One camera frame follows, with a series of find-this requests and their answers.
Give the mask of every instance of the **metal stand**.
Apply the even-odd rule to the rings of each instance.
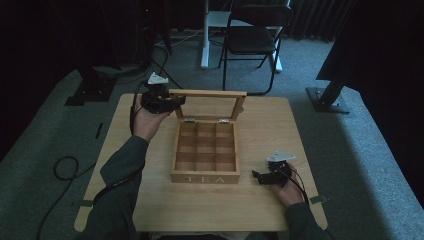
[[[117,78],[98,77],[99,86],[87,87],[87,82],[82,81],[73,97],[69,97],[65,106],[84,106],[85,102],[108,102]]]
[[[343,98],[340,95],[337,96],[336,99],[330,104],[324,102],[323,99],[325,99],[325,96],[323,98],[323,93],[326,90],[327,88],[306,88],[306,91],[312,101],[315,111],[351,115],[349,108],[346,106]]]

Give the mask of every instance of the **open box lid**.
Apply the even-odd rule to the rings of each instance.
[[[236,121],[238,114],[242,111],[247,93],[239,91],[170,89],[169,95],[171,99],[186,97],[185,104],[175,110],[178,119],[182,121],[187,119],[195,121]],[[203,105],[202,101],[206,101],[208,104]]]

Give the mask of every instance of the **hand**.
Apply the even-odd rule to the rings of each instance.
[[[296,168],[293,167],[290,163],[287,163],[289,167],[293,170],[292,179],[297,182],[296,179]],[[271,191],[280,199],[280,201],[286,207],[290,207],[295,203],[304,202],[302,197],[302,192],[299,187],[296,186],[292,181],[287,180],[286,185],[282,188],[278,184],[270,185]]]
[[[150,142],[150,140],[152,140],[155,136],[162,120],[171,114],[171,112],[153,114],[146,109],[141,108],[141,95],[137,96],[134,111],[134,135],[139,136],[148,142]]]

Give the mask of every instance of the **chair leg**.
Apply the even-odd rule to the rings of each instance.
[[[219,64],[218,64],[218,68],[221,68],[221,62],[222,62],[222,55],[224,55],[224,48],[225,48],[225,38],[224,38],[224,42],[222,43],[222,50],[221,50],[221,56],[219,57]]]
[[[269,91],[271,91],[272,85],[274,83],[275,70],[277,69],[277,62],[278,62],[278,55],[280,53],[280,46],[281,46],[281,40],[278,41],[277,49],[275,50],[275,59],[274,59],[273,64],[272,64],[271,80],[269,81],[268,89],[265,92],[248,93],[247,94],[248,96],[262,96],[262,95],[269,93]]]
[[[227,55],[228,55],[228,50],[225,47],[224,49],[224,75],[222,76],[222,90],[225,91],[225,82],[227,80]]]
[[[265,59],[268,57],[268,55],[265,55],[265,57],[262,59],[261,63],[259,64],[259,66],[257,66],[256,68],[261,68],[262,64],[264,64]]]

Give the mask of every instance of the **black chair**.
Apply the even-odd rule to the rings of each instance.
[[[272,57],[275,54],[268,89],[264,92],[248,93],[248,95],[265,95],[271,90],[282,33],[289,25],[292,15],[290,7],[285,5],[245,5],[231,10],[218,66],[220,68],[221,62],[224,60],[223,90],[225,90],[227,78],[227,61],[261,60],[258,66],[260,68],[267,57]],[[247,23],[247,26],[235,25],[235,20]],[[229,59],[228,51],[234,55],[264,55],[264,57]]]

